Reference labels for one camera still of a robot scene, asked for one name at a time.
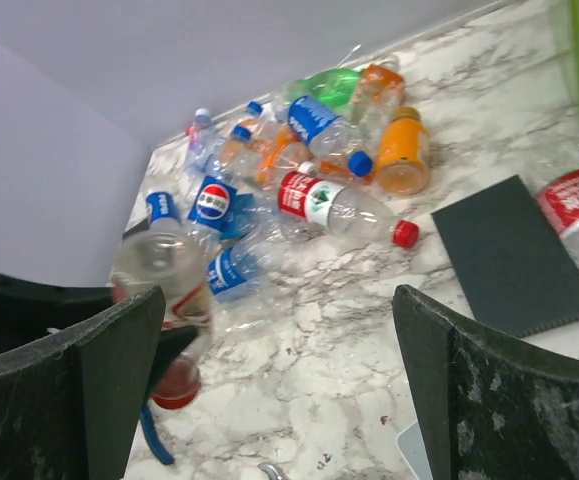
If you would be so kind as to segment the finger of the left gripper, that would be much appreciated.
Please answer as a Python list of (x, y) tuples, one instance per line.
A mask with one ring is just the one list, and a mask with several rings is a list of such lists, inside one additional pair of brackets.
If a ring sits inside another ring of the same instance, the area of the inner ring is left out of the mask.
[(86, 380), (159, 380), (199, 335), (189, 324), (163, 329), (164, 313), (158, 286), (118, 300), (109, 287), (0, 274), (0, 377), (70, 354)]

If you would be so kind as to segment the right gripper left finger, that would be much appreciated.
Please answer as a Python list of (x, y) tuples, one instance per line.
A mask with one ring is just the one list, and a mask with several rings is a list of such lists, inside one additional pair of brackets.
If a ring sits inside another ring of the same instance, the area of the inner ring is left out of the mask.
[(0, 479), (119, 479), (148, 380), (86, 380), (74, 356), (0, 377)]

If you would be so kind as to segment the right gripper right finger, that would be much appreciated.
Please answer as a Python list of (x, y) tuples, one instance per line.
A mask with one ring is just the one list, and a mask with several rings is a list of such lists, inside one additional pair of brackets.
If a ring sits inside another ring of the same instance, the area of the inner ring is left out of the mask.
[(579, 360), (410, 285), (392, 311), (434, 478), (579, 479)]

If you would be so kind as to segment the red label cola bottle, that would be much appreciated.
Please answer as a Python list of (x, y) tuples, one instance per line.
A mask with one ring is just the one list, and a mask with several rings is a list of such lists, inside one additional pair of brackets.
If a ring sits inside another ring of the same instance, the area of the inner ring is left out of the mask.
[(213, 341), (211, 292), (200, 247), (180, 233), (147, 230), (126, 237), (113, 262), (114, 299), (158, 286), (165, 298), (161, 343), (148, 397), (182, 409), (201, 389), (200, 360)]

